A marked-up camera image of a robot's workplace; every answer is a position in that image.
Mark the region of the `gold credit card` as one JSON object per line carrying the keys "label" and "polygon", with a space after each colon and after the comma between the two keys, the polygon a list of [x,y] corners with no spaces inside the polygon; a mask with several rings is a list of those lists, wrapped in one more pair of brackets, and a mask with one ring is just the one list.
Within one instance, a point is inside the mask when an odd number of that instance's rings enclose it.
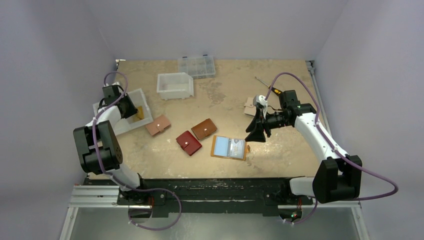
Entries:
{"label": "gold credit card", "polygon": [[137,113],[136,113],[136,118],[140,121],[143,120],[145,118],[144,116],[144,111],[143,111],[143,107],[142,106],[138,106],[137,108]]}

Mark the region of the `white VIP credit card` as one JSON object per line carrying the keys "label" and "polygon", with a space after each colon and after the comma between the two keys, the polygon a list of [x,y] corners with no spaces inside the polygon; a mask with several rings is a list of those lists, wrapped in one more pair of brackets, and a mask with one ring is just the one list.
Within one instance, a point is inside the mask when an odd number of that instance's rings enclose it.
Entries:
{"label": "white VIP credit card", "polygon": [[228,156],[235,159],[244,159],[246,142],[244,139],[231,138]]}

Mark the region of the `orange card holder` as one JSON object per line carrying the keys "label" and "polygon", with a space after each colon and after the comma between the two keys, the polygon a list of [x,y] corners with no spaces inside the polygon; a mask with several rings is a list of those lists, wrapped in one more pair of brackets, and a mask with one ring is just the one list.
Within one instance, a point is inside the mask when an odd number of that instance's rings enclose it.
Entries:
{"label": "orange card holder", "polygon": [[244,139],[214,135],[210,156],[245,161],[248,150],[247,142]]}

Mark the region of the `light blue credit card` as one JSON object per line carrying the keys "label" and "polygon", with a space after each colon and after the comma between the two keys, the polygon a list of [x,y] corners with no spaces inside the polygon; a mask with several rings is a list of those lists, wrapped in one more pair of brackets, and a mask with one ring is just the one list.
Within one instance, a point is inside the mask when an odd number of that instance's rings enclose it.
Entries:
{"label": "light blue credit card", "polygon": [[224,136],[216,136],[213,147],[213,155],[219,157],[227,157],[229,155],[230,138]]}

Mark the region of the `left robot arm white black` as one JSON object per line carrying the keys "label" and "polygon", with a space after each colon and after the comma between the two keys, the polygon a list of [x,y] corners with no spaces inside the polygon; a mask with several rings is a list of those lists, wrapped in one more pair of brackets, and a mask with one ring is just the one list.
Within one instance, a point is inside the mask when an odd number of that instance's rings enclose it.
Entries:
{"label": "left robot arm white black", "polygon": [[118,184],[123,192],[138,205],[146,203],[149,191],[141,186],[141,177],[123,161],[123,152],[113,127],[138,113],[132,100],[118,84],[102,88],[103,98],[97,114],[85,126],[73,130],[73,138],[80,166],[85,173],[104,174]]}

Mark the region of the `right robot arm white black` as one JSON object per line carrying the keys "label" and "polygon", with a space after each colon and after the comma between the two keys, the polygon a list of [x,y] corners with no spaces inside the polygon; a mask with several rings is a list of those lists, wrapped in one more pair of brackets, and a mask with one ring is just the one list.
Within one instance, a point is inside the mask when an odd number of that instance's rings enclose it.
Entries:
{"label": "right robot arm white black", "polygon": [[247,142],[266,142],[271,130],[294,127],[306,140],[320,162],[314,177],[294,177],[281,189],[280,196],[288,204],[300,196],[314,197],[319,203],[349,201],[360,194],[362,172],[351,166],[362,166],[357,155],[349,155],[338,147],[328,132],[322,128],[318,112],[310,103],[300,103],[295,90],[279,95],[281,110],[268,113],[268,102],[263,95],[253,98],[256,108],[253,120],[245,130]]}

